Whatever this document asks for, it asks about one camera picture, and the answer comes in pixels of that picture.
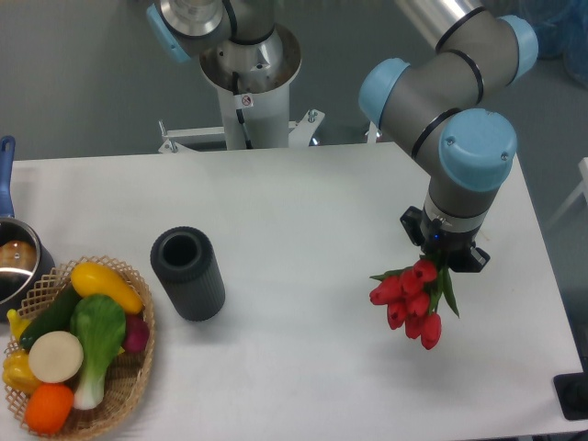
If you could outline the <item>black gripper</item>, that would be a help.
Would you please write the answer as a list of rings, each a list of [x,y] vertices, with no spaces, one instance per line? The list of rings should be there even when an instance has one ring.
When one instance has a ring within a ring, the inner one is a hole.
[[[422,254],[454,272],[480,272],[490,261],[490,256],[476,244],[481,225],[474,219],[434,215],[410,206],[400,222]]]

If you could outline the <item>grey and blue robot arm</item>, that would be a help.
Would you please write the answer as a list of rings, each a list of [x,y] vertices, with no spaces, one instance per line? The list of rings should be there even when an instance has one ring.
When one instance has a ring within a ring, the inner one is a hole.
[[[412,243],[442,266],[477,273],[489,257],[475,238],[517,149],[512,125],[481,101],[533,67],[537,36],[522,18],[494,17],[478,1],[402,1],[400,9],[435,57],[419,67],[381,62],[358,104],[429,174],[423,206],[401,216]],[[229,149],[288,145],[301,54],[273,2],[155,1],[146,16],[169,56],[198,60],[216,88]]]

